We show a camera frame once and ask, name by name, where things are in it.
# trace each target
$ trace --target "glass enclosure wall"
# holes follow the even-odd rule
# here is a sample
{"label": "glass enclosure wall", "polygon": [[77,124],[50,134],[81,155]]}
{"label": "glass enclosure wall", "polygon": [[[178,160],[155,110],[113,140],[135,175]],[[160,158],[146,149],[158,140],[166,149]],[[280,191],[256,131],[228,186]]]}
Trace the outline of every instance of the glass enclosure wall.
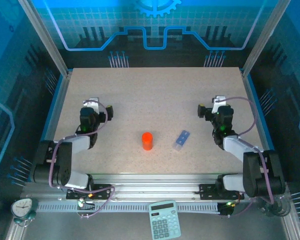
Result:
{"label": "glass enclosure wall", "polygon": [[18,1],[0,1],[0,239],[27,181],[59,76]]}
{"label": "glass enclosure wall", "polygon": [[299,192],[300,0],[291,0],[250,74],[285,180]]}
{"label": "glass enclosure wall", "polygon": [[69,68],[242,67],[277,0],[34,0]]}

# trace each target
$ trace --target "table surface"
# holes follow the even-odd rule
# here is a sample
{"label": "table surface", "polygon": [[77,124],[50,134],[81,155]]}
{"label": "table surface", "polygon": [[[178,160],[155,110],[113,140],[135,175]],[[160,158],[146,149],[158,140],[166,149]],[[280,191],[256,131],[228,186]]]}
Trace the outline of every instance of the table surface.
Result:
{"label": "table surface", "polygon": [[[212,97],[247,97],[237,67],[75,68],[54,139],[72,135],[80,124],[83,101],[99,97],[112,105],[114,118],[98,133],[92,149],[77,154],[73,168],[89,174],[242,173],[242,162],[215,145],[212,124],[197,116],[198,104],[212,107]],[[253,122],[244,100],[234,109],[233,129],[240,133]],[[190,136],[181,151],[173,143]],[[142,148],[144,132],[153,134],[153,149]],[[257,128],[242,136],[261,146]]]}

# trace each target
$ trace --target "orange cup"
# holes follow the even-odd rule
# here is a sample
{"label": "orange cup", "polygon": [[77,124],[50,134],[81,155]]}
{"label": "orange cup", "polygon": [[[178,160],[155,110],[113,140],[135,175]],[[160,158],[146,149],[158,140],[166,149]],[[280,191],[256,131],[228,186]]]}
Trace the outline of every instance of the orange cup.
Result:
{"label": "orange cup", "polygon": [[153,136],[150,132],[145,132],[142,134],[142,146],[144,150],[151,150],[153,147]]}

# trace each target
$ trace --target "calculator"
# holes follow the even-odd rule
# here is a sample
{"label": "calculator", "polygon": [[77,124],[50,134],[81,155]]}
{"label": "calculator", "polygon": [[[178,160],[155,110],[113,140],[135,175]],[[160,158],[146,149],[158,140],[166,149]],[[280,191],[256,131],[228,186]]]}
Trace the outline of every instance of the calculator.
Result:
{"label": "calculator", "polygon": [[181,236],[177,204],[161,201],[149,205],[152,239],[167,240]]}

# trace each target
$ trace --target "clock face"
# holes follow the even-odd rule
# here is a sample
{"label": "clock face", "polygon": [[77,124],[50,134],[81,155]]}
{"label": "clock face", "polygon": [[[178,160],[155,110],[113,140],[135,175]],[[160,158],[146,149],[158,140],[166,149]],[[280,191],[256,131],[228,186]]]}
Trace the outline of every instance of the clock face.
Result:
{"label": "clock face", "polygon": [[16,201],[12,205],[12,213],[19,218],[24,217],[27,215],[32,208],[32,199],[31,198],[24,198]]}

